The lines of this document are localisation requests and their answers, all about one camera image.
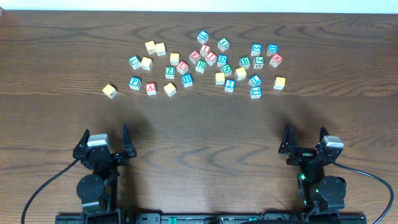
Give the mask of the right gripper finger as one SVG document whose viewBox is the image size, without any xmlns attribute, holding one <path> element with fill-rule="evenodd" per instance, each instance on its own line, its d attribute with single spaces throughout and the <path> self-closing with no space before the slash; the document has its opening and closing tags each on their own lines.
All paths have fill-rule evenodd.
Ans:
<svg viewBox="0 0 398 224">
<path fill-rule="evenodd" d="M 279 153 L 293 153 L 298 148 L 294 131 L 291 125 L 285 126 L 282 142 L 279 147 Z"/>
<path fill-rule="evenodd" d="M 319 143 L 320 143 L 320 144 L 324 144 L 324 143 L 325 143 L 324 138 L 325 138 L 325 136 L 328 136 L 328 135 L 329 135 L 329 133 L 328 133 L 328 131 L 326 130 L 326 127 L 322 126 L 322 127 L 320 128 Z"/>
</svg>

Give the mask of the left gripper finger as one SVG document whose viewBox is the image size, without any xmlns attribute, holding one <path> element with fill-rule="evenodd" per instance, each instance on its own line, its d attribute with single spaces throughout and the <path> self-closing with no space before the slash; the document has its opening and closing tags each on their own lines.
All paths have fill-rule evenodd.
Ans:
<svg viewBox="0 0 398 224">
<path fill-rule="evenodd" d="M 129 136 L 129 131 L 128 131 L 126 124 L 123 126 L 122 146 L 124 149 L 133 149 L 134 148 L 131 138 Z"/>
<path fill-rule="evenodd" d="M 76 145 L 76 150 L 81 151 L 82 149 L 87 147 L 87 142 L 90 137 L 90 131 L 88 129 L 85 130 L 83 136 L 79 140 L 78 144 Z"/>
</svg>

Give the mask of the yellow block C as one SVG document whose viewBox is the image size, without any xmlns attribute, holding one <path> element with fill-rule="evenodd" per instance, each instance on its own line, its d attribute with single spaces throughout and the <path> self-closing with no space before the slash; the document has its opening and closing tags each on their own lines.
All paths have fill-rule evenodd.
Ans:
<svg viewBox="0 0 398 224">
<path fill-rule="evenodd" d="M 171 97 L 174 94 L 176 94 L 177 89 L 175 87 L 175 85 L 173 83 L 168 83 L 164 86 L 164 91 L 166 92 L 166 94 Z"/>
</svg>

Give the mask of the yellow block O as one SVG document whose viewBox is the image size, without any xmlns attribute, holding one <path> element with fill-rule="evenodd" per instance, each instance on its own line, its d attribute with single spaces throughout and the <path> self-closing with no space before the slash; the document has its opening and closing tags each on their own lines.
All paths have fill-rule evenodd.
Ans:
<svg viewBox="0 0 398 224">
<path fill-rule="evenodd" d="M 224 83 L 225 83 L 225 74 L 223 72 L 215 73 L 215 84 L 224 85 Z"/>
</svg>

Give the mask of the green block R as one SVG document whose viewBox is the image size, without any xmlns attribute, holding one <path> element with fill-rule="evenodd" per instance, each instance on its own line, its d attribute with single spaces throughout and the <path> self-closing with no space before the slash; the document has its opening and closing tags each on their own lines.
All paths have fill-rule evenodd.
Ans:
<svg viewBox="0 0 398 224">
<path fill-rule="evenodd" d="M 195 65 L 195 71 L 199 73 L 204 73 L 206 70 L 207 63 L 203 60 L 199 60 Z"/>
</svg>

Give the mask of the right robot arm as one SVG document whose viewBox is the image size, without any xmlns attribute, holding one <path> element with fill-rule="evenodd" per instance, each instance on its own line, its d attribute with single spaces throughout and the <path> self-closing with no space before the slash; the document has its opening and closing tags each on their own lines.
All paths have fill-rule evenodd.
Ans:
<svg viewBox="0 0 398 224">
<path fill-rule="evenodd" d="M 324 167 L 336 161 L 344 148 L 338 136 L 332 136 L 326 128 L 320 129 L 320 138 L 313 148 L 300 147 L 291 125 L 285 126 L 279 154 L 289 157 L 286 163 L 299 166 L 297 174 L 298 188 L 305 204 L 302 218 L 305 222 L 315 215 L 338 213 L 345 207 L 345 179 L 326 175 Z"/>
</svg>

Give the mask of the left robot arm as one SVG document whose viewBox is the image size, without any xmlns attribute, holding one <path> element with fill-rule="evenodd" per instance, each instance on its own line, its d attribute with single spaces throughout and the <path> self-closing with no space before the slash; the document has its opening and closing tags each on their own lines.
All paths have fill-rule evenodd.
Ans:
<svg viewBox="0 0 398 224">
<path fill-rule="evenodd" d="M 123 127 L 122 147 L 122 152 L 112 153 L 107 134 L 91 135 L 86 130 L 74 148 L 73 158 L 92 171 L 76 187 L 83 223 L 134 223 L 130 212 L 117 206 L 118 168 L 128 166 L 137 156 L 127 126 Z"/>
</svg>

